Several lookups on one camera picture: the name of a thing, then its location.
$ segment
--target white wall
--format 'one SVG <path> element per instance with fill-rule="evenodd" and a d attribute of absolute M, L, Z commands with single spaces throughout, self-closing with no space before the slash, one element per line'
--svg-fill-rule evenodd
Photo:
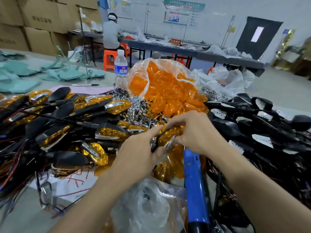
<path fill-rule="evenodd" d="M 149 4 L 147 33 L 170 38 L 202 41 L 209 44 L 221 44 L 226 34 L 231 17 L 235 15 L 233 26 L 235 33 L 230 33 L 226 47 L 236 47 L 243 32 L 248 16 L 284 22 L 263 55 L 262 62 L 270 62 L 282 39 L 285 29 L 296 29 L 290 44 L 302 46 L 311 36 L 311 0 L 183 0 L 205 3 L 201 23 L 197 28 L 179 27 L 163 23 L 165 7 L 163 0 L 131 0 L 134 20 L 119 20 L 123 29 L 135 31 L 136 26 L 144 31 L 146 3 Z"/>

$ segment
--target worker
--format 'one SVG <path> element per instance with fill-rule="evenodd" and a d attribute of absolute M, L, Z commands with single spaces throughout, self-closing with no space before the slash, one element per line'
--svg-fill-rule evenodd
<path fill-rule="evenodd" d="M 124 50 L 118 42 L 118 35 L 123 37 L 123 32 L 117 22 L 117 15 L 110 13 L 108 15 L 108 22 L 103 23 L 103 45 L 105 50 Z"/>
<path fill-rule="evenodd" d="M 169 129 L 185 125 L 175 142 L 211 159 L 227 179 L 256 232 L 299 232 L 311 229 L 311 211 L 255 168 L 233 148 L 212 125 L 205 113 L 190 111 L 173 117 Z M 129 137 L 121 146 L 110 169 L 53 227 L 50 233 L 99 232 L 116 201 L 130 187 L 150 175 L 164 147 L 150 152 L 150 140 L 163 127 Z"/>

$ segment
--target gray shirt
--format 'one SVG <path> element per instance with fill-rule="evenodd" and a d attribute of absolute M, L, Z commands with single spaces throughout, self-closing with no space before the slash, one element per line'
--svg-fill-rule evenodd
<path fill-rule="evenodd" d="M 122 37 L 123 32 L 120 26 L 110 20 L 103 23 L 103 44 L 106 49 L 117 49 L 120 44 L 118 42 L 118 34 Z"/>

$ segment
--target hand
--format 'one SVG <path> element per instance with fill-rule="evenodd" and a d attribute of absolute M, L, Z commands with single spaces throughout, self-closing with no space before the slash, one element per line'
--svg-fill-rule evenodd
<path fill-rule="evenodd" d="M 153 127 L 147 132 L 130 136 L 121 146 L 111 169 L 122 172 L 130 185 L 143 180 L 150 174 L 158 158 L 165 153 L 164 147 L 150 151 L 150 141 L 158 135 L 163 125 Z"/>
<path fill-rule="evenodd" d="M 174 116 L 169 120 L 165 129 L 173 126 L 186 125 L 181 136 L 175 138 L 175 143 L 184 145 L 193 152 L 214 159 L 224 152 L 223 148 L 231 148 L 228 142 L 220 135 L 205 113 L 195 110 Z"/>

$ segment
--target yellow sign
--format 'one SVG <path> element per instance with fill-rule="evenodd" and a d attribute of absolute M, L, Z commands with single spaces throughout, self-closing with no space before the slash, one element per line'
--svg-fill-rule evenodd
<path fill-rule="evenodd" d="M 230 32 L 230 33 L 234 33 L 234 32 L 235 32 L 235 27 L 231 27 L 231 28 L 229 28 L 229 29 L 228 29 L 228 32 Z"/>

